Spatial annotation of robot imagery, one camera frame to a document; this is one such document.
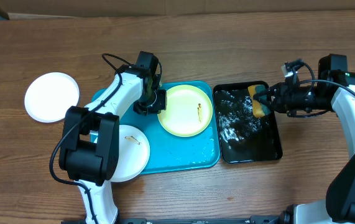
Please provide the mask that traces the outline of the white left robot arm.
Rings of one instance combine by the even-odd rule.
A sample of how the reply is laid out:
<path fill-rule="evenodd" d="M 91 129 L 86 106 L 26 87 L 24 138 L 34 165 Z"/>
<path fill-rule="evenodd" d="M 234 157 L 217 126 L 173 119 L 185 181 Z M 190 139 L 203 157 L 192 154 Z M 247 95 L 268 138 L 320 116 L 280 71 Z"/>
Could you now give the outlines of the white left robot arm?
<path fill-rule="evenodd" d="M 166 91 L 159 87 L 161 77 L 160 62 L 122 65 L 96 101 L 67 110 L 49 171 L 57 182 L 79 188 L 86 208 L 85 223 L 117 222 L 119 210 L 111 178 L 119 162 L 120 119 L 130 106 L 142 115 L 166 108 Z"/>

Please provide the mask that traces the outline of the white plate with stain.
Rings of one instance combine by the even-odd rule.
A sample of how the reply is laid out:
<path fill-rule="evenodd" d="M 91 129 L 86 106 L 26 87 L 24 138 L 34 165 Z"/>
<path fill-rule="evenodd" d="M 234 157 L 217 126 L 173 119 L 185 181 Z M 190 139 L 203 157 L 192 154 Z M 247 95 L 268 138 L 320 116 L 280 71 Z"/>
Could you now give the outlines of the white plate with stain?
<path fill-rule="evenodd" d="M 28 87 L 24 106 L 28 115 L 41 123 L 53 123 L 65 117 L 80 98 L 77 82 L 62 72 L 46 73 Z"/>

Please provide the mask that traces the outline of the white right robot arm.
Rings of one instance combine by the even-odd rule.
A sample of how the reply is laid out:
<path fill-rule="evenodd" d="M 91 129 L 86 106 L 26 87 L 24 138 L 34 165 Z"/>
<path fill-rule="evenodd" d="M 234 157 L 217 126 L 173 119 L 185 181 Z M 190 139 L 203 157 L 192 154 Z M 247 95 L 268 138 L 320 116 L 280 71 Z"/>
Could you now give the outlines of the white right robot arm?
<path fill-rule="evenodd" d="M 355 73 L 325 70 L 315 80 L 296 81 L 292 75 L 266 88 L 248 88 L 254 116 L 296 110 L 333 111 L 340 120 L 348 145 L 349 162 L 332 181 L 326 198 L 292 205 L 277 223 L 355 223 Z"/>

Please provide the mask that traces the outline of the yellow-green plate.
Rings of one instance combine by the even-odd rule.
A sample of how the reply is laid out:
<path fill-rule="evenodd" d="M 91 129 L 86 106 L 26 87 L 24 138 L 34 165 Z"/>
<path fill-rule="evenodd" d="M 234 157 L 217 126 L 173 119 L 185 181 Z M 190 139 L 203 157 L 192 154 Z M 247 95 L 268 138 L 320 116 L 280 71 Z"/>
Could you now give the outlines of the yellow-green plate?
<path fill-rule="evenodd" d="M 213 117 L 209 96 L 193 85 L 177 85 L 166 91 L 166 110 L 158 114 L 161 126 L 178 137 L 192 137 L 204 131 Z"/>

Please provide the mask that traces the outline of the yellow green sponge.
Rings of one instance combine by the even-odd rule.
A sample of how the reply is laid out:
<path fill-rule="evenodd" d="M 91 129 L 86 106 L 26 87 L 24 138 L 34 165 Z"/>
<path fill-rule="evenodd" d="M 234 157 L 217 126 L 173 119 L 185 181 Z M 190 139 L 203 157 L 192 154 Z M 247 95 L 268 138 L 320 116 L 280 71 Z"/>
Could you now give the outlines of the yellow green sponge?
<path fill-rule="evenodd" d="M 271 110 L 262 103 L 259 103 L 254 99 L 254 95 L 266 90 L 264 85 L 251 85 L 247 88 L 249 92 L 249 96 L 252 100 L 252 112 L 256 118 L 263 118 L 264 116 L 268 116 L 271 113 Z"/>

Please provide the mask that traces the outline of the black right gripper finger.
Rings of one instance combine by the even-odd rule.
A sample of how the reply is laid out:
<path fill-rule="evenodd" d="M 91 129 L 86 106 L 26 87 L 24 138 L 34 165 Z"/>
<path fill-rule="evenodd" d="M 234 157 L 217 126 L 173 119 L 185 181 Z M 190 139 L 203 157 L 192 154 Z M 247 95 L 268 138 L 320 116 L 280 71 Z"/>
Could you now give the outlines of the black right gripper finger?
<path fill-rule="evenodd" d="M 257 100 L 254 101 L 254 111 L 255 112 L 271 112 L 272 110 L 266 106 L 265 104 L 262 104 L 258 102 Z"/>
<path fill-rule="evenodd" d="M 272 92 L 269 89 L 256 88 L 253 94 L 254 100 L 271 100 Z"/>

